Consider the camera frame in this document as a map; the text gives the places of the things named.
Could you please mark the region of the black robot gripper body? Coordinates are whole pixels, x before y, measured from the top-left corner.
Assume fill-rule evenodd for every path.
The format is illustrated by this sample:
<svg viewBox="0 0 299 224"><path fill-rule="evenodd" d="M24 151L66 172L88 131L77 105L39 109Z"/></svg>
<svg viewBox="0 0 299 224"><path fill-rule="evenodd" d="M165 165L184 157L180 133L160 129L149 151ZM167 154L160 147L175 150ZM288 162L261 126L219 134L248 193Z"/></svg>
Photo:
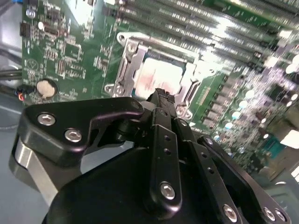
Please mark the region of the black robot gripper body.
<svg viewBox="0 0 299 224"><path fill-rule="evenodd" d="M128 150L63 186L46 224L158 224L144 206L151 153ZM180 161L182 207L169 224L216 224L197 171Z"/></svg>

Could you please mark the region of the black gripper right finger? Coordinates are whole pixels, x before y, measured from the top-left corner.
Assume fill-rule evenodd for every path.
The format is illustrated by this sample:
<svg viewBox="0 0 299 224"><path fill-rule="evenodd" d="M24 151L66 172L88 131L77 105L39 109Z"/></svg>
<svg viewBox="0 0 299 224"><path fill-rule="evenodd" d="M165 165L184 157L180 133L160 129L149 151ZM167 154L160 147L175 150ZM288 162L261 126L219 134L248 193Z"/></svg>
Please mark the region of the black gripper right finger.
<svg viewBox="0 0 299 224"><path fill-rule="evenodd" d="M292 224L281 206L207 135L198 139L176 116L175 98L163 91L163 108L171 116L178 155L187 161L195 199L209 224Z"/></svg>

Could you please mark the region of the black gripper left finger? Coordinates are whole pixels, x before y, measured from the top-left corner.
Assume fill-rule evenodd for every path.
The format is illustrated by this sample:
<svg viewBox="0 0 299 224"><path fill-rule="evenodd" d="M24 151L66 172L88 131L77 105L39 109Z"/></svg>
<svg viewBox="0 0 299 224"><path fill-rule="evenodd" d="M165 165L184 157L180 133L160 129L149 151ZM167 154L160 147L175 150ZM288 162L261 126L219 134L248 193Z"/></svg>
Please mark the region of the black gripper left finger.
<svg viewBox="0 0 299 224"><path fill-rule="evenodd" d="M181 208L177 136L156 89L143 103L130 97L32 105L18 126L15 158L50 206L76 178L128 150L151 153L144 206L157 219Z"/></svg>

